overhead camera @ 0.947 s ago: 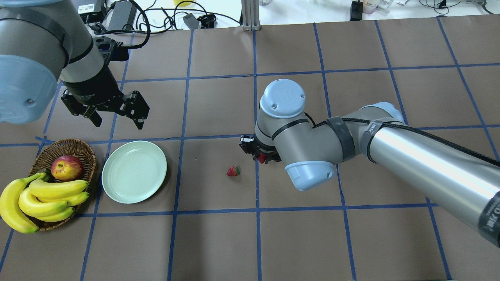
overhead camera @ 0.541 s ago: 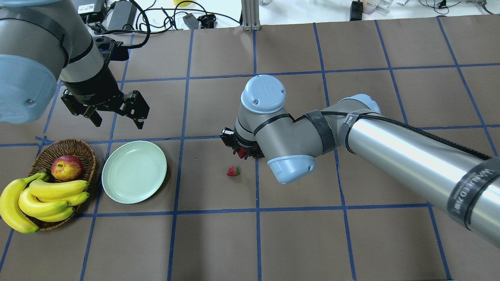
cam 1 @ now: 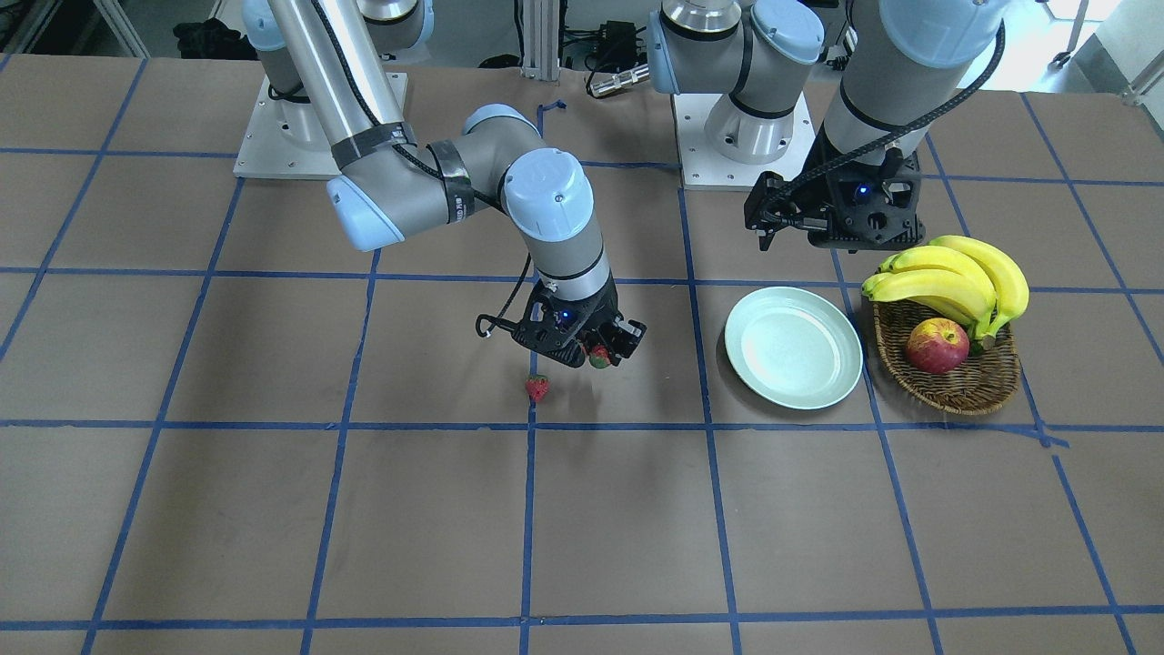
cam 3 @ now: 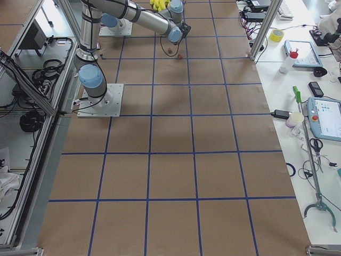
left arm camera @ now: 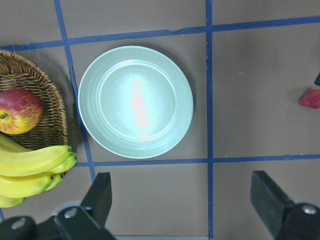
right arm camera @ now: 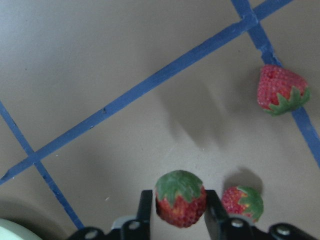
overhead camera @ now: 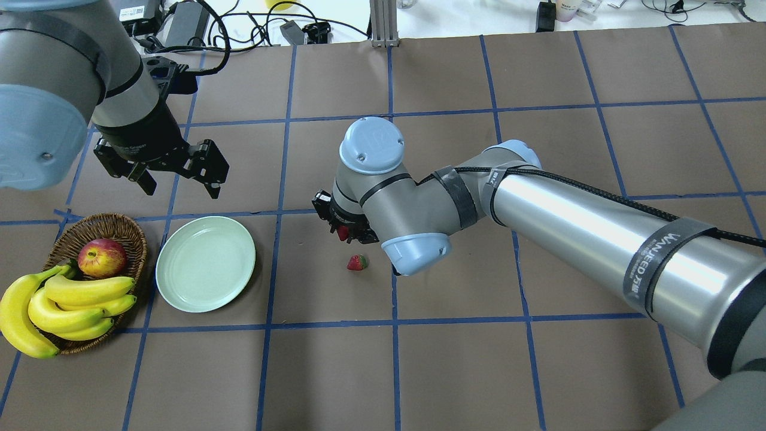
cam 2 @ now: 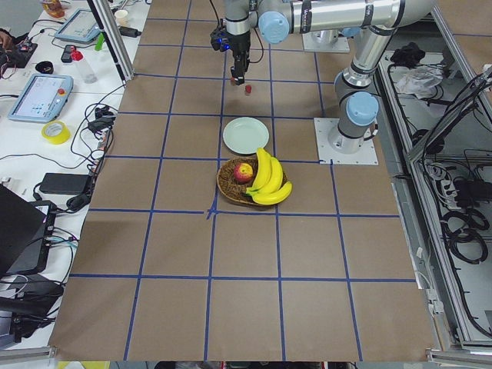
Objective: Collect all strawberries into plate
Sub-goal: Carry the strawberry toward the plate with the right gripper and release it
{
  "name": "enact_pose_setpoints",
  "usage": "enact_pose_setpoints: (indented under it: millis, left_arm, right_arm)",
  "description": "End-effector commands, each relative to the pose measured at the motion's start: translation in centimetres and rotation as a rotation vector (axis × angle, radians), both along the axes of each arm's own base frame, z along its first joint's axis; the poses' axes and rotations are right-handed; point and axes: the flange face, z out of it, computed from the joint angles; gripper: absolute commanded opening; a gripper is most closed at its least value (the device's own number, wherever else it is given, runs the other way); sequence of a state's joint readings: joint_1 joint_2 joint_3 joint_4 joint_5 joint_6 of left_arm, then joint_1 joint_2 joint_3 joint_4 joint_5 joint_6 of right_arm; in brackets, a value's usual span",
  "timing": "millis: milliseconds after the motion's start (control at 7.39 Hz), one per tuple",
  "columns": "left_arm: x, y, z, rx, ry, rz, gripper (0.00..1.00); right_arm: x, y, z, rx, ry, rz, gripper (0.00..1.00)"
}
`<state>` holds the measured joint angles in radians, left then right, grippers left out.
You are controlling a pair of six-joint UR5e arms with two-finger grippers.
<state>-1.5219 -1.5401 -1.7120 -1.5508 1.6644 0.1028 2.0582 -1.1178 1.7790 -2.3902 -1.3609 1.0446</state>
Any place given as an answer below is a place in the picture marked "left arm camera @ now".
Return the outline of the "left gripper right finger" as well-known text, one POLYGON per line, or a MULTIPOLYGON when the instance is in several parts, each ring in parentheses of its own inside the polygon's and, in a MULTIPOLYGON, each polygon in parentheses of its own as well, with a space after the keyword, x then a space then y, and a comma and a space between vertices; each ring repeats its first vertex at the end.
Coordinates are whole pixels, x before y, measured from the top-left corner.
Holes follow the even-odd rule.
POLYGON ((265 171, 252 172, 250 201, 274 240, 320 238, 320 208, 294 201, 265 171))

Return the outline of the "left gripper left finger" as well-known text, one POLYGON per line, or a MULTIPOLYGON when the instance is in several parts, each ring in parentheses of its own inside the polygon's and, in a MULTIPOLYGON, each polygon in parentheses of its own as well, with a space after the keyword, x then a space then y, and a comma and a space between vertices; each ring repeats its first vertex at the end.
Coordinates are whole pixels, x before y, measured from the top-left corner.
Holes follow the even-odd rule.
POLYGON ((81 203, 62 209, 54 217, 58 239, 114 240, 105 227, 111 206, 110 173, 98 173, 81 203))

